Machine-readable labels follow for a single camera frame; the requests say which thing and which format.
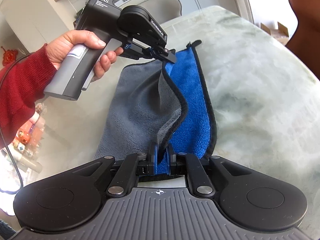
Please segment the black cable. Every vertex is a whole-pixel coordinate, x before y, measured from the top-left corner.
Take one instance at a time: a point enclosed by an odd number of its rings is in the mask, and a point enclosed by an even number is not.
[[[4,73],[4,75],[3,75],[3,77],[2,77],[2,79],[1,79],[1,81],[0,81],[0,91],[1,91],[2,83],[3,83],[4,79],[5,79],[5,77],[7,76],[7,74],[9,73],[9,71],[10,71],[18,62],[20,62],[21,60],[25,59],[26,57],[29,57],[31,54],[32,54],[32,53],[29,53],[29,54],[26,54],[26,55],[22,56],[21,58],[17,59],[15,62],[13,62],[13,63],[10,65],[10,67],[9,67],[9,68],[7,69],[7,71]],[[2,192],[2,193],[7,193],[7,194],[10,194],[10,195],[14,195],[14,194],[16,194],[20,189],[23,188],[23,180],[22,180],[20,171],[19,171],[19,169],[18,169],[18,166],[17,166],[17,164],[16,164],[16,161],[14,160],[14,158],[13,158],[13,156],[12,156],[10,150],[9,150],[9,147],[8,147],[8,145],[7,145],[7,143],[6,143],[5,139],[4,139],[4,135],[3,135],[2,129],[1,129],[1,123],[0,123],[0,135],[1,135],[2,142],[3,142],[4,146],[5,146],[5,149],[7,150],[7,153],[8,153],[8,155],[9,155],[11,161],[12,161],[12,164],[13,164],[16,172],[17,172],[17,175],[18,175],[19,181],[20,181],[20,188],[19,188],[17,191],[9,191],[9,190],[2,190],[2,189],[0,189],[0,192]]]

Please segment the gray chair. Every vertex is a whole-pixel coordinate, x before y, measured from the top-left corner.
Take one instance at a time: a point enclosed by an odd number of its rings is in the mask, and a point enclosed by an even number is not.
[[[181,16],[179,0],[147,0],[138,5],[145,8],[159,24]]]

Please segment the human hand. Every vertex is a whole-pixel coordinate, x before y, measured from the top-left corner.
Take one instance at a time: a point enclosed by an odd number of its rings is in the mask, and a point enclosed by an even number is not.
[[[83,43],[92,49],[103,49],[106,43],[100,40],[93,32],[89,31],[68,31],[60,37],[51,41],[45,48],[49,57],[49,60],[53,66],[58,70],[62,61],[67,54],[71,51],[74,45]],[[102,78],[104,73],[109,70],[111,64],[116,62],[117,56],[123,52],[122,48],[116,49],[116,51],[109,51],[106,55],[103,55],[94,65],[95,76],[93,80]]]

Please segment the gray ribbed plate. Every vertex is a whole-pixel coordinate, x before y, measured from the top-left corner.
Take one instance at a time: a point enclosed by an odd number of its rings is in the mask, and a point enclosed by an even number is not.
[[[227,220],[213,201],[186,188],[134,188],[109,199],[89,223],[67,233],[44,235],[23,229],[14,240],[310,240],[297,228],[275,234],[242,229]]]

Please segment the chair backrest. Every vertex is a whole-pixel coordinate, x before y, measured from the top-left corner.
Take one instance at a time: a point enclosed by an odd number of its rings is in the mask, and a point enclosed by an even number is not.
[[[286,47],[320,79],[320,0],[289,0],[298,27]]]
[[[147,0],[139,5],[145,8],[159,24],[181,16],[182,7],[179,0]]]

